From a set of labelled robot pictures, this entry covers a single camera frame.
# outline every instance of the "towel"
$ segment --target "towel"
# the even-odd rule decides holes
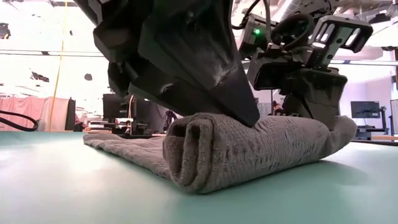
[[[347,145],[354,121],[335,118],[332,131],[314,119],[267,116],[253,128],[220,114],[172,123],[166,137],[123,139],[86,134],[84,143],[127,159],[190,193],[207,194],[291,167],[319,161]]]

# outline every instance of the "desk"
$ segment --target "desk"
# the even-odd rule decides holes
[[[0,223],[395,224],[398,148],[350,143],[323,162],[210,195],[84,146],[83,133],[0,133]]]
[[[373,136],[372,139],[374,140],[390,140],[390,141],[398,141],[398,136],[388,136],[388,135],[383,135],[383,136]]]
[[[372,133],[385,133],[383,128],[357,128],[354,139],[355,140],[372,140]]]

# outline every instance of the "black cable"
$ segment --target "black cable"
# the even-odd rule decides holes
[[[271,39],[271,9],[269,7],[269,2],[268,0],[262,0],[264,2],[264,6],[266,7],[266,38],[268,43],[272,43]]]
[[[29,121],[31,121],[33,123],[33,128],[27,128],[27,127],[23,127],[23,126],[21,126],[19,124],[13,123],[13,122],[5,119],[5,118],[0,118],[0,123],[4,123],[4,124],[6,124],[6,125],[8,125],[10,127],[18,129],[20,131],[28,131],[28,132],[36,131],[37,128],[39,127],[39,124],[37,123],[37,121],[35,121],[35,119],[31,118],[30,116],[26,116],[26,115],[19,114],[19,113],[8,112],[8,111],[2,111],[2,110],[0,110],[0,114],[18,116],[18,117],[21,117],[21,118],[28,119]]]
[[[274,43],[280,45],[282,42],[282,34],[284,32],[291,31],[295,26],[297,26],[298,21],[304,21],[307,22],[307,27],[304,32],[301,33],[301,35],[296,38],[294,41],[291,41],[290,43],[286,44],[284,46],[284,50],[289,51],[292,50],[295,47],[299,47],[306,41],[308,41],[308,36],[312,34],[314,28],[315,28],[315,23],[313,21],[313,17],[308,14],[294,14],[293,16],[289,16],[288,18],[284,19],[281,21],[273,30],[271,34],[271,38],[274,41]]]
[[[248,10],[244,13],[244,17],[242,19],[242,22],[240,23],[240,25],[238,26],[234,26],[232,25],[232,29],[236,29],[236,30],[241,30],[244,29],[246,26],[246,19],[248,18],[248,16],[250,15],[250,12],[254,9],[254,7],[260,2],[260,0],[255,0],[250,7],[248,8]]]

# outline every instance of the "green led light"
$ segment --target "green led light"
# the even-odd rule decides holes
[[[254,34],[256,34],[256,35],[258,35],[258,34],[261,33],[261,31],[260,31],[259,29],[254,29],[253,32],[254,32]]]

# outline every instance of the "black equipment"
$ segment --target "black equipment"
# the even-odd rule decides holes
[[[0,22],[0,39],[7,40],[11,37],[11,31],[8,28],[8,23]]]
[[[38,73],[35,73],[35,72],[32,72],[32,75],[30,76],[30,79],[31,80],[40,80],[40,81],[43,81],[43,82],[50,82],[49,78],[47,78],[47,77],[45,77],[43,75],[40,75]]]
[[[144,98],[141,98],[139,96],[134,96],[134,105],[135,105],[135,110],[134,114],[132,115],[135,117],[137,122],[142,124],[151,124],[153,116],[157,115],[157,113],[154,114],[154,109],[153,109],[154,107],[156,107],[156,105],[153,102],[145,100]]]
[[[351,101],[352,118],[380,118],[380,112],[378,101]]]
[[[75,129],[75,122],[76,122],[76,101],[73,99],[69,99],[68,102],[68,113],[67,119],[65,121],[65,130],[66,131],[73,131]]]
[[[298,4],[280,22],[271,21],[267,1],[266,19],[250,14],[255,0],[239,26],[231,25],[232,0],[75,2],[96,25],[94,42],[109,60],[115,93],[182,116],[227,114],[246,126],[259,119],[249,79],[256,90],[280,89],[288,113],[332,128],[347,79],[328,64],[339,48],[359,52],[373,32],[365,22],[329,16],[335,0]],[[245,30],[239,51],[232,28]]]
[[[166,111],[166,122],[163,127],[163,131],[167,132],[169,130],[170,125],[177,119],[177,115],[173,111],[167,110]]]
[[[377,128],[375,126],[370,125],[361,125],[358,126],[356,130],[355,140],[367,140],[370,141],[372,139],[372,133],[375,132],[383,132],[384,134],[388,134],[389,129],[387,128],[386,121],[386,107],[379,106],[378,101],[352,101],[351,102],[351,117],[352,118],[380,118],[382,128]]]
[[[103,95],[103,116],[104,118],[127,118],[129,114],[129,98],[120,97],[116,94],[104,94]]]

